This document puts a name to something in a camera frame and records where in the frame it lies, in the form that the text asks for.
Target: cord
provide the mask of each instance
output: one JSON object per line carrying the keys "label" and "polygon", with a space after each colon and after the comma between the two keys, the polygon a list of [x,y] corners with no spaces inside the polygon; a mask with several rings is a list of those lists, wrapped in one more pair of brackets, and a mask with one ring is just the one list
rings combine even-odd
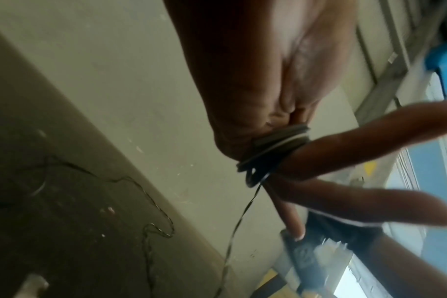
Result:
{"label": "cord", "polygon": [[[36,170],[36,169],[44,170],[44,176],[43,176],[44,178],[43,178],[43,181],[40,184],[40,186],[37,187],[34,191],[26,194],[23,197],[23,199],[35,197],[36,195],[38,195],[39,193],[42,192],[42,190],[45,188],[45,186],[47,184],[47,177],[48,177],[49,169],[51,169],[52,167],[66,167],[71,170],[81,172],[83,174],[92,176],[96,179],[99,179],[101,181],[108,182],[108,183],[116,184],[116,183],[119,183],[122,181],[132,183],[141,192],[143,192],[145,197],[151,201],[151,203],[155,206],[155,208],[158,209],[164,217],[166,217],[166,219],[168,220],[168,223],[169,223],[169,228],[170,228],[169,233],[163,231],[161,228],[159,228],[156,224],[154,224],[152,222],[147,223],[142,228],[141,248],[143,251],[143,256],[145,258],[148,286],[150,288],[151,296],[154,297],[154,289],[156,287],[156,278],[155,278],[155,275],[153,272],[155,264],[153,262],[153,248],[150,243],[150,233],[158,234],[161,237],[164,237],[166,239],[172,238],[175,234],[174,222],[172,221],[172,219],[168,216],[168,214],[165,211],[163,211],[163,209],[160,208],[160,206],[158,206],[158,204],[155,202],[155,200],[145,191],[143,186],[141,184],[139,184],[136,180],[134,180],[132,177],[123,176],[118,179],[104,178],[104,177],[98,176],[98,175],[94,174],[93,172],[91,172],[83,167],[80,167],[74,163],[65,161],[55,155],[46,156],[44,158],[42,164],[37,164],[37,165],[30,166],[30,167],[26,167],[26,168],[20,169],[16,172],[16,173],[21,173],[21,172],[26,172],[26,171]],[[256,189],[253,199],[251,199],[251,201],[248,203],[245,210],[243,211],[242,216],[240,217],[237,224],[235,225],[235,228],[233,229],[233,232],[232,232],[232,235],[230,237],[230,241],[229,241],[229,244],[227,247],[227,253],[225,255],[225,261],[224,261],[224,266],[223,266],[223,270],[222,270],[222,279],[221,279],[219,288],[217,289],[217,291],[214,295],[214,298],[218,298],[224,290],[225,283],[226,283],[226,280],[228,278],[228,273],[229,273],[230,256],[231,256],[231,252],[232,252],[232,248],[233,248],[235,234],[236,234],[238,228],[240,227],[240,224],[242,223],[243,217],[247,213],[250,206],[253,204],[253,201],[255,200],[256,196],[258,195],[260,189],[261,189],[261,184]],[[19,202],[0,202],[0,208],[13,207],[14,205],[17,205],[17,204],[19,204]]]}

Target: white wall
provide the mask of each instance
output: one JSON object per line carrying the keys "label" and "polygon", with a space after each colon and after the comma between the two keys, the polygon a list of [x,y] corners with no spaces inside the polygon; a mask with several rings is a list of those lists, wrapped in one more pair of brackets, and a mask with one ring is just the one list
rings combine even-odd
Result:
{"label": "white wall", "polygon": [[[220,154],[160,1],[0,0],[0,31],[221,254],[254,190]],[[337,88],[312,137],[357,126]],[[282,251],[262,193],[232,263],[248,292]]]}

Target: hand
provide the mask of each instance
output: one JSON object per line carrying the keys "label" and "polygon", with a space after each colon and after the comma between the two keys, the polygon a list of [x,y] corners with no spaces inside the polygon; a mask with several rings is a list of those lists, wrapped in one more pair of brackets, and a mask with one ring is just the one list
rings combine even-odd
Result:
{"label": "hand", "polygon": [[[356,0],[165,0],[217,147],[239,161],[251,140],[309,123],[351,53]],[[447,206],[420,192],[354,189],[313,179],[447,133],[447,102],[403,108],[315,140],[264,184],[296,238],[294,205],[362,222],[447,225]]]}

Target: bright light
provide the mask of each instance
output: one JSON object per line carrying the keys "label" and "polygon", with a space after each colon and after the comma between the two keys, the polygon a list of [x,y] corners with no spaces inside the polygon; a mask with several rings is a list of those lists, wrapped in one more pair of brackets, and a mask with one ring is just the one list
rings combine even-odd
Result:
{"label": "bright light", "polygon": [[335,296],[337,298],[367,298],[349,267],[346,267],[336,287]]}

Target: yellow triangle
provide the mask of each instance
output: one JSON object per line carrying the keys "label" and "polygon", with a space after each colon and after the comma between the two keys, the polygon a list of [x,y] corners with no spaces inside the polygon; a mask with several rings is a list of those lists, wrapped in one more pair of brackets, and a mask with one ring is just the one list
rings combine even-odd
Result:
{"label": "yellow triangle", "polygon": [[368,177],[372,175],[372,173],[376,168],[377,168],[377,162],[375,161],[364,163],[364,170],[366,171]]}

